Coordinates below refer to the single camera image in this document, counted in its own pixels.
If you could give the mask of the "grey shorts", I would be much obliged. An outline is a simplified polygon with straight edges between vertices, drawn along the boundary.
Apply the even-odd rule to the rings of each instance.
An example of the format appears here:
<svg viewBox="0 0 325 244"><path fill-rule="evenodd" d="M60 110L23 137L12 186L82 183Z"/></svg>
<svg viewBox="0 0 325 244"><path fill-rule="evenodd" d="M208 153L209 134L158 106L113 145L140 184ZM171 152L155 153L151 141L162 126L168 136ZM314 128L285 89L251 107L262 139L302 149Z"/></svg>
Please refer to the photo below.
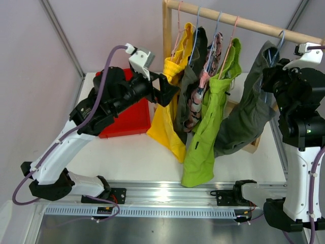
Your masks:
<svg viewBox="0 0 325 244"><path fill-rule="evenodd" d="M239 104L221 122L213 147L216 158L231 155L252 143L276 114L272 108L272 95L268 93L272 98L268 105L262 100L260 91L263 69L270 68L268 50L274 55L277 47L270 41L263 44L246 76Z"/></svg>

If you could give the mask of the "blue hanger of grey shorts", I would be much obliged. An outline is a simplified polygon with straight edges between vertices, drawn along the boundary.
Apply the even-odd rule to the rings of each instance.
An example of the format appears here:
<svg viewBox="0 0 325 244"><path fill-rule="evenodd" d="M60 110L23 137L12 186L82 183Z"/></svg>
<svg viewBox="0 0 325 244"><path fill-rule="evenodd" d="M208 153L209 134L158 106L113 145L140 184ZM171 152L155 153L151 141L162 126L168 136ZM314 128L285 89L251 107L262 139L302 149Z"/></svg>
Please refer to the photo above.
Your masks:
<svg viewBox="0 0 325 244"><path fill-rule="evenodd" d="M282 45L284 43L284 39L285 39L285 30L282 30L279 35L279 37L281 36L281 40L279 41L278 45L277 45L277 51L274 53L274 55L271 54L271 52L268 50L268 57L269 57L269 66L270 68L273 67L276 63L276 59L280 53L280 50L282 48ZM260 91L262 92L262 100L268 104L271 105L272 102L272 98L271 95L269 95L267 92L262 91L260 89Z"/></svg>

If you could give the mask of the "lime green shorts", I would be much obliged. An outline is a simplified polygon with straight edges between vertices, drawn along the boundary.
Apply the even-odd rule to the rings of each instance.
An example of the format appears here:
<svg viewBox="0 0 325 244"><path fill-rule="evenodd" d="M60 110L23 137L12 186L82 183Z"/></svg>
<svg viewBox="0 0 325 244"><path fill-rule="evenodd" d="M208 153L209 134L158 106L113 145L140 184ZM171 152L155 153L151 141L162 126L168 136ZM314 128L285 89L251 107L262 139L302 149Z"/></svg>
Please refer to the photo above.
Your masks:
<svg viewBox="0 0 325 244"><path fill-rule="evenodd" d="M239 64L241 43L232 40L229 52L218 73L209 80L202 105L202 120L194 130L194 136L183 162L181 184L195 187L214 177L214 143L223 120L223 111L231 82L242 73Z"/></svg>

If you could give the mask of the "pink hanger of green shorts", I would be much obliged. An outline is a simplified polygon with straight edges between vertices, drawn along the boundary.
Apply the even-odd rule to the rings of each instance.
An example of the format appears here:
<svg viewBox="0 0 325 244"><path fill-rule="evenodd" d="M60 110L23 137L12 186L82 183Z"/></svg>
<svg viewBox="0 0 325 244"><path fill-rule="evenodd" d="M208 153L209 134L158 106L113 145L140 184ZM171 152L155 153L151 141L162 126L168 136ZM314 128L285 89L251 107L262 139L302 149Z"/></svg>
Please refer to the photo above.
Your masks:
<svg viewBox="0 0 325 244"><path fill-rule="evenodd" d="M231 46L232 46L232 41L233 41L233 37L234 37L234 34L235 34L235 30L236 30L236 27L237 27L237 24L238 24L239 18L240 18L240 16L237 16L237 18L236 18L236 20L235 20L234 27L233 27L233 30L232 30L232 34L231 34L231 37L230 37L230 41L229 41L229 44L228 44L228 46L227 46L227 50L226 50L226 53L225 53L225 56L224 56L224 59L223 59L223 62L222 62L222 66L221 66L221 69L220 69L220 72L219 72L218 79L221 78L222 72L223 72L223 70L224 70L224 66L225 66L225 63L226 63L226 61L227 61L227 58L228 58L228 55L229 55L230 48L231 48Z"/></svg>

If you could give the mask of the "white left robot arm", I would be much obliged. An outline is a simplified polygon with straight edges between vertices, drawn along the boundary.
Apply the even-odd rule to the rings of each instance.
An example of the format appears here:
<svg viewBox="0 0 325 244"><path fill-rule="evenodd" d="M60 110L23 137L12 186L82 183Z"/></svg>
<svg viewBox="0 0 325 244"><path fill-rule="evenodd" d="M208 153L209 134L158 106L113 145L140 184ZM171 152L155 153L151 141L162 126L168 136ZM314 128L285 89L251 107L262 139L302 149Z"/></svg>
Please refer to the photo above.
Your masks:
<svg viewBox="0 0 325 244"><path fill-rule="evenodd" d="M131 72L131 79L119 67L98 72L88 96L70 113L61 134L47 151L34 162L21 164L25 178L32 180L29 190L34 197L56 201L67 195L80 195L83 203L109 200L111 187L103 176L77 175L68 171L67 165L129 107L141 99L165 107L179 90L163 74L143 75L134 68Z"/></svg>

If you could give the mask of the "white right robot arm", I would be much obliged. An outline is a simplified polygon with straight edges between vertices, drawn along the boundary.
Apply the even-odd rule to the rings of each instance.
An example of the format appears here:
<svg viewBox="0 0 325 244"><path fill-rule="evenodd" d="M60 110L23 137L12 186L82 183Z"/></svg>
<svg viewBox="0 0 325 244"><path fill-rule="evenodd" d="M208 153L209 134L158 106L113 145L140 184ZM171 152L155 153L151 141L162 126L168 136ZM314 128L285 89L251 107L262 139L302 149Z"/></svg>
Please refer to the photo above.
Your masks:
<svg viewBox="0 0 325 244"><path fill-rule="evenodd" d="M278 123L288 162L286 196L280 198L245 180L233 190L232 200L237 205L252 202L263 210L271 227L285 232L323 230L318 200L324 118L317 109L324 98L324 74L283 58L264 69L263 76L262 90L274 95L280 111Z"/></svg>

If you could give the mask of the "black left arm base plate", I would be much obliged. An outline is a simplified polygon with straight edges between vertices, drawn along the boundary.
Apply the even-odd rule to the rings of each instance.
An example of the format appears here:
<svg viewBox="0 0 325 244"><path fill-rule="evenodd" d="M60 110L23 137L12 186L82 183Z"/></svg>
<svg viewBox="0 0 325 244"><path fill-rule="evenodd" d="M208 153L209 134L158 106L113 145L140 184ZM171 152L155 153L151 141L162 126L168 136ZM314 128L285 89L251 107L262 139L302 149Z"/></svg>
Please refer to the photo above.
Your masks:
<svg viewBox="0 0 325 244"><path fill-rule="evenodd" d="M102 201L104 200L109 200L112 202L115 202L117 204L125 204L125 199L126 199L126 188L112 188L110 191L104 191L101 193L99 196L96 198L99 198L100 200L95 200L86 196L81 197L81 202L82 203L98 203L98 204L104 204L106 202Z"/></svg>

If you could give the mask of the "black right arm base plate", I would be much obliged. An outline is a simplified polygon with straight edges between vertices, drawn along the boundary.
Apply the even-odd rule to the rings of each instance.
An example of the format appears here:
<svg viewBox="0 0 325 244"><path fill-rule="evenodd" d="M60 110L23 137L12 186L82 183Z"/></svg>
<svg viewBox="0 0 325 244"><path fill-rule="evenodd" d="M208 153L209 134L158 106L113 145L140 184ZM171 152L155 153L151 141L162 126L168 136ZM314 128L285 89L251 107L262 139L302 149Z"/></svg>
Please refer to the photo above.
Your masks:
<svg viewBox="0 0 325 244"><path fill-rule="evenodd" d="M210 195L216 198L218 206L253 206L253 203L244 199L241 193L235 190L214 190Z"/></svg>

